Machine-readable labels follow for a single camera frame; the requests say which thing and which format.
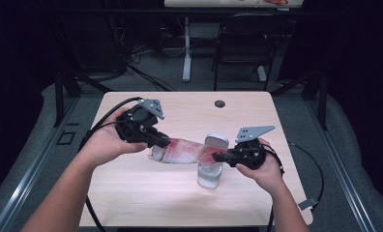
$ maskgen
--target bottle cap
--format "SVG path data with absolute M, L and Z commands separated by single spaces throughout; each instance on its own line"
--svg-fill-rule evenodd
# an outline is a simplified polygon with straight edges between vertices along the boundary
M 221 134 L 209 133 L 204 140 L 204 145 L 227 149 L 228 148 L 228 139 Z

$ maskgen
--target desk in background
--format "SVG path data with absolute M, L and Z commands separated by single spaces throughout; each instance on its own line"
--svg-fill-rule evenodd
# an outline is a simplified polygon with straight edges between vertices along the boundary
M 164 6 L 168 8 L 253 8 L 253 9 L 281 9 L 288 10 L 290 8 L 301 8 L 303 0 L 288 0 L 288 4 L 278 6 L 276 4 L 268 3 L 264 0 L 164 0 Z M 217 36 L 219 29 L 218 24 L 203 26 L 203 30 L 207 35 L 207 27 L 215 28 L 210 38 Z M 185 65 L 183 68 L 183 81 L 189 82 L 191 80 L 191 68 L 192 68 L 192 56 L 191 56 L 191 44 L 190 33 L 191 25 L 189 18 L 185 18 Z M 266 74 L 263 67 L 259 67 L 257 70 L 260 80 L 264 80 Z
M 234 147 L 240 127 L 275 126 L 262 137 L 284 165 L 283 176 L 297 203 L 306 200 L 270 94 L 266 92 L 111 92 L 103 97 L 95 122 L 117 103 L 132 97 L 161 100 L 165 119 L 155 125 L 170 137 L 204 143 L 210 132 Z M 215 101 L 224 101 L 217 108 Z M 126 105 L 132 107 L 135 102 Z M 98 167 L 89 197 L 104 226 L 227 227 L 268 224 L 270 195 L 236 168 L 223 166 L 216 189 L 197 183 L 197 164 L 167 164 L 148 159 L 148 150 L 125 154 Z M 310 210 L 302 215 L 312 222 Z M 95 226 L 83 211 L 80 226 Z

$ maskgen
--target controller cable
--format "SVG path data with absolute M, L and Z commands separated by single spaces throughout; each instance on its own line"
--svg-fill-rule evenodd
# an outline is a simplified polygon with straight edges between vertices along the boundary
M 106 120 L 106 118 L 108 118 L 114 111 L 116 111 L 117 109 L 119 109 L 120 107 L 122 107 L 123 105 L 125 105 L 125 104 L 127 104 L 129 102 L 134 102 L 134 101 L 138 101 L 138 100 L 142 100 L 142 98 L 136 97 L 136 98 L 130 98 L 130 99 L 124 100 L 124 101 L 118 103 L 112 109 L 110 109 L 101 118 L 101 120 L 99 120 L 99 122 L 93 128 L 91 128 L 89 131 L 86 132 L 86 135 L 82 138 L 82 141 L 80 142 L 78 151 L 80 151 L 83 148 L 83 146 L 86 144 L 86 142 L 89 140 L 89 138 L 92 136 L 92 134 L 95 131 L 99 130 L 102 127 L 118 123 L 118 122 L 112 122 L 112 123 L 108 123 L 108 124 L 103 125 L 104 120 Z M 96 215 L 95 210 L 92 207 L 92 204 L 90 202 L 89 196 L 86 196 L 86 201 L 85 202 L 86 202 L 86 207 L 88 208 L 89 213 L 92 216 L 92 219 L 95 222 L 96 226 L 98 227 L 98 229 L 100 231 L 105 232 L 106 230 L 104 229 L 104 227 L 102 226 L 101 222 L 99 221 L 98 216 Z
M 318 171 L 319 171 L 319 174 L 320 174 L 320 178 L 321 178 L 321 190 L 318 194 L 318 197 L 317 197 L 317 204 L 315 204 L 312 208 L 311 208 L 311 211 L 313 212 L 317 206 L 318 206 L 318 203 L 321 201 L 321 198 L 322 198 L 322 195 L 324 193 L 324 186 L 325 186 L 325 180 L 324 180 L 324 173 L 322 172 L 322 168 L 321 166 L 318 164 L 317 160 L 315 159 L 315 157 L 310 153 L 308 152 L 306 149 L 298 146 L 297 144 L 293 143 L 293 142 L 290 142 L 290 141 L 287 141 L 289 145 L 293 146 L 293 147 L 296 147 L 297 149 L 301 150 L 302 152 L 304 152 L 305 154 L 307 154 L 311 160 L 315 163 L 315 165 L 317 166 L 318 168 Z

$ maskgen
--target table top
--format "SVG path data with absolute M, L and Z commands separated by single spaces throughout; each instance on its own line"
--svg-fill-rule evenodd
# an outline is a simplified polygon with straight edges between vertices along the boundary
M 173 8 L 301 8 L 303 0 L 288 0 L 282 6 L 265 0 L 164 0 L 164 5 Z
M 273 100 L 267 92 L 111 92 L 103 97 L 94 124 L 119 102 L 133 97 L 161 101 L 164 120 L 155 128 L 170 137 L 204 143 L 208 133 L 221 134 L 234 147 L 241 127 L 275 126 L 262 135 L 279 155 L 283 179 L 297 203 L 306 196 L 285 139 Z M 224 101 L 218 108 L 215 101 Z M 265 225 L 270 195 L 236 168 L 223 166 L 217 188 L 197 182 L 197 164 L 159 163 L 149 149 L 125 154 L 98 167 L 89 197 L 104 226 L 216 227 Z M 307 224 L 310 210 L 302 211 Z M 95 226 L 86 207 L 80 226 Z

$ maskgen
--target table leg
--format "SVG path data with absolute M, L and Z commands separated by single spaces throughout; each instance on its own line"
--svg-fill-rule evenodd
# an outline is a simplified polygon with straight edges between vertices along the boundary
M 191 36 L 189 32 L 189 18 L 185 18 L 185 65 L 183 68 L 183 81 L 191 81 L 192 56 L 191 56 Z
M 267 80 L 267 75 L 266 75 L 266 72 L 264 71 L 264 66 L 259 66 L 257 68 L 257 75 L 258 75 L 259 81 L 266 81 Z

